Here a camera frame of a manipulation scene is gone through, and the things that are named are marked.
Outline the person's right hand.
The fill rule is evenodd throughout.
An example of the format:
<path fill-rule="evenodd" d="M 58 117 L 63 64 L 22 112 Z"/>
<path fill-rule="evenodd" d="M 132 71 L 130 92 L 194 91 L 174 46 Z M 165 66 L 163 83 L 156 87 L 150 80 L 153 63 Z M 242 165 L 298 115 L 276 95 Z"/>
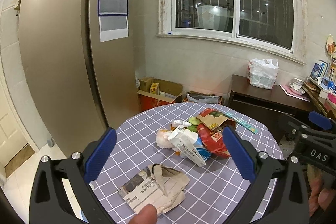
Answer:
<path fill-rule="evenodd" d="M 307 164 L 307 178 L 311 188 L 309 197 L 309 217 L 320 207 L 326 210 L 335 197 L 335 189 L 323 188 L 322 170 Z"/>

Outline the person's left hand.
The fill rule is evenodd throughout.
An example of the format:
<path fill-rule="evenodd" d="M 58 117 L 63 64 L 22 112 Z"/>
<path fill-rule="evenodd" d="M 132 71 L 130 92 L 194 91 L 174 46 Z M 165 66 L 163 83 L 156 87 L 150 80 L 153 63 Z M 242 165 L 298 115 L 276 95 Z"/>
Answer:
<path fill-rule="evenodd" d="M 156 224 L 157 219 L 156 208 L 153 205 L 148 204 L 129 221 L 129 224 Z"/>

